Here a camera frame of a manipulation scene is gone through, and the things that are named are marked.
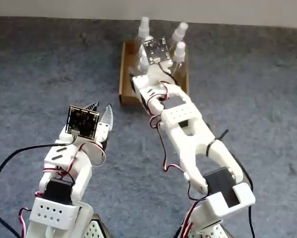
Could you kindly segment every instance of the red wire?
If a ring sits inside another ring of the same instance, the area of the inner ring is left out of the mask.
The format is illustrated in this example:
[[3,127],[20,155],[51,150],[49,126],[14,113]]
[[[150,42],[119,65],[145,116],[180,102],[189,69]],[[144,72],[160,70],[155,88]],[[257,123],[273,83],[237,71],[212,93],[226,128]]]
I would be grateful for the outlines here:
[[190,222],[190,223],[188,224],[188,227],[187,227],[187,229],[186,229],[186,232],[185,232],[183,238],[186,238],[186,237],[188,236],[188,233],[189,233],[190,229],[192,228],[192,226],[193,226],[193,223]]
[[188,220],[190,218],[190,215],[192,214],[194,208],[197,206],[197,204],[199,203],[200,201],[196,201],[193,203],[193,205],[191,206],[191,208],[189,209],[189,212],[187,213],[187,216],[185,217],[185,220],[183,222],[183,226],[182,226],[182,230],[181,230],[181,233],[180,233],[180,238],[184,238],[184,233],[185,233],[185,230],[186,230],[186,227],[187,227],[187,223],[188,223]]
[[22,238],[25,238],[25,235],[26,235],[26,224],[25,224],[25,221],[23,219],[23,211],[26,210],[28,212],[31,211],[31,209],[28,209],[27,207],[23,207],[19,210],[19,213],[18,213],[18,219],[19,219],[19,222],[21,224],[21,237]]
[[158,95],[160,95],[160,96],[164,96],[164,100],[166,99],[166,96],[167,96],[167,94],[162,94],[162,93],[157,93],[157,94],[153,94],[152,96],[150,96],[150,98],[148,99],[148,102],[147,102],[148,113],[149,113],[150,115],[153,115],[153,114],[152,114],[152,112],[151,112],[151,110],[150,110],[150,108],[149,108],[149,102],[150,102],[150,100],[151,100],[152,98],[154,98],[155,96],[158,96]]
[[155,118],[157,118],[157,117],[160,117],[160,115],[154,115],[154,116],[152,116],[152,117],[149,119],[149,125],[150,125],[150,127],[153,128],[153,129],[156,129],[156,125],[152,125],[152,121],[153,121]]
[[179,166],[176,165],[176,164],[170,164],[170,165],[166,166],[166,164],[167,164],[167,154],[166,154],[166,148],[165,148],[165,145],[164,145],[164,141],[163,141],[162,135],[160,134],[160,131],[159,131],[159,124],[160,124],[160,122],[161,122],[161,120],[159,120],[159,121],[156,123],[156,125],[155,125],[154,128],[156,128],[156,130],[157,130],[157,133],[158,133],[158,135],[159,135],[159,138],[160,138],[160,141],[161,141],[161,143],[162,143],[163,150],[164,150],[163,171],[164,171],[164,172],[167,172],[167,171],[169,170],[170,167],[175,167],[175,168],[177,168],[178,170],[180,170],[182,173],[184,173],[184,171],[182,170],[182,168],[179,167]]

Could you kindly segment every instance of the robotic arm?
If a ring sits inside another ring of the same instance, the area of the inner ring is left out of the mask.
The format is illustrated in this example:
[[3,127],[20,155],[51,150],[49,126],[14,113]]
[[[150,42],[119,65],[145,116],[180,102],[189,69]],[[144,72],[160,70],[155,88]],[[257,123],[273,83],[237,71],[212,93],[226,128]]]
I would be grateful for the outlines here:
[[[79,114],[79,118],[72,116],[56,140],[67,145],[52,147],[45,157],[44,174],[36,192],[26,238],[103,237],[98,224],[92,221],[92,207],[81,199],[92,176],[92,166],[101,165],[105,160],[108,133],[113,125],[112,109],[108,105],[101,121],[96,122],[94,138],[80,136],[85,134],[92,110],[75,107],[71,111]],[[70,144],[73,135],[77,137]],[[72,181],[64,180],[66,175]]]
[[[156,51],[164,52],[160,47],[152,48],[156,40],[143,45],[150,47],[140,48],[141,55],[154,56]],[[243,171],[234,156],[221,139],[213,135],[190,97],[175,85],[168,69],[173,65],[172,60],[167,53],[166,60],[161,59],[150,60],[155,61],[149,65],[147,74],[131,78],[131,85],[148,114],[160,117],[160,127],[179,155],[185,179],[194,189],[207,194],[201,205],[194,203],[187,213],[179,237],[186,237],[190,232],[225,238],[227,236],[223,235],[219,225],[223,218],[253,205],[255,197],[249,185],[242,182]],[[203,176],[196,167],[197,154],[208,156],[221,168]]]

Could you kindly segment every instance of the cardboard box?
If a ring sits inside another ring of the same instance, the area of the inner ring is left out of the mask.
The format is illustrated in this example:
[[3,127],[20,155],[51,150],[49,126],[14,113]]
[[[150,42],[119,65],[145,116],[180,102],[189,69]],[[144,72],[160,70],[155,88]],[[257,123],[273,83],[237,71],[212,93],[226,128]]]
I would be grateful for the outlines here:
[[[122,49],[121,69],[120,69],[120,87],[119,87],[119,98],[121,105],[141,105],[140,101],[134,95],[130,77],[128,73],[128,67],[132,64],[133,59],[136,55],[135,44],[133,41],[125,41]],[[186,77],[177,78],[178,84],[182,90],[189,93],[189,75],[188,75],[188,62],[186,61]]]

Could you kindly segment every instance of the plastic bottle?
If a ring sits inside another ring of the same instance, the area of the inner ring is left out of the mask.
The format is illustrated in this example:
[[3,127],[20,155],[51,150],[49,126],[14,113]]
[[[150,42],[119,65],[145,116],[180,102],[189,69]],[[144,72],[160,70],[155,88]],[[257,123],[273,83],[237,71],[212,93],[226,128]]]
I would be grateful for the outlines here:
[[147,74],[148,68],[149,68],[148,61],[149,60],[148,60],[146,54],[141,56],[139,66],[138,66],[138,70],[139,70],[139,72],[141,72],[141,74]]
[[149,18],[144,16],[141,19],[138,35],[135,38],[135,52],[139,51],[141,44],[145,41],[145,38],[148,36],[149,36]]
[[174,76],[174,78],[178,81],[181,81],[181,79],[186,76],[185,49],[186,44],[184,42],[181,41],[176,44],[173,56],[173,65],[170,69],[172,76]]
[[168,42],[168,51],[171,57],[174,55],[177,42],[183,41],[187,29],[188,24],[186,22],[181,22],[173,32],[172,38],[170,38]]

